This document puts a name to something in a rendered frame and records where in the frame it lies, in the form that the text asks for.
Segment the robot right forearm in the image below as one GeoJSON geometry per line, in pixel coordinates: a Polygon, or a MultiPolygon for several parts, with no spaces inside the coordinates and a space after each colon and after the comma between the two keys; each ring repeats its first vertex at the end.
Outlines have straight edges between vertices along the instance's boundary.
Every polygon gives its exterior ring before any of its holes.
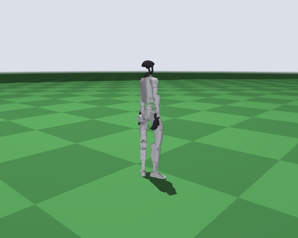
{"type": "Polygon", "coordinates": [[[155,97],[155,102],[153,104],[154,104],[154,113],[157,114],[156,117],[158,118],[158,117],[160,117],[160,106],[159,106],[159,104],[160,104],[160,96],[159,95],[157,95],[155,97]]]}

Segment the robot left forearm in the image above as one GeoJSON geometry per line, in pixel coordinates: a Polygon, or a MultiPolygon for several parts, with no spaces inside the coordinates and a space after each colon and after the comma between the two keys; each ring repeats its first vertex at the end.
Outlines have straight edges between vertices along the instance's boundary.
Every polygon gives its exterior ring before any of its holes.
{"type": "Polygon", "coordinates": [[[140,112],[142,114],[142,110],[145,109],[145,103],[143,103],[143,101],[140,99],[140,112]]]}

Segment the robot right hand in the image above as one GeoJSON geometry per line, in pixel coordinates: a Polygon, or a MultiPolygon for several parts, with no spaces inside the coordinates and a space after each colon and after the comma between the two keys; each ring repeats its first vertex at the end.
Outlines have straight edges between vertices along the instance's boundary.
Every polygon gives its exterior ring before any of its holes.
{"type": "Polygon", "coordinates": [[[157,129],[157,127],[158,127],[158,125],[159,125],[159,117],[157,118],[156,117],[157,116],[157,114],[155,113],[154,114],[154,121],[153,121],[153,125],[152,125],[152,127],[150,128],[150,129],[152,129],[152,130],[155,130],[155,129],[157,129]]]}

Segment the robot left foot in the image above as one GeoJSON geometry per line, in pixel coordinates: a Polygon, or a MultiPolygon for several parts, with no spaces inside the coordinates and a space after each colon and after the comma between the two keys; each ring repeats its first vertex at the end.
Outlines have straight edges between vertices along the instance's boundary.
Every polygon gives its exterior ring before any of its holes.
{"type": "Polygon", "coordinates": [[[142,170],[140,170],[140,173],[141,173],[141,176],[146,176],[146,170],[144,171],[144,169],[143,169],[143,171],[142,170]]]}

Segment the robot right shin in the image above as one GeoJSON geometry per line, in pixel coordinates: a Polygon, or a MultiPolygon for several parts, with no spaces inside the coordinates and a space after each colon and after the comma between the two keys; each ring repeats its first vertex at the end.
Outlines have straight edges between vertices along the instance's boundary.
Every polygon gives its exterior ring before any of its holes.
{"type": "Polygon", "coordinates": [[[157,150],[155,143],[151,145],[151,160],[153,164],[153,173],[156,174],[158,172],[158,165],[160,161],[160,146],[157,150]]]}

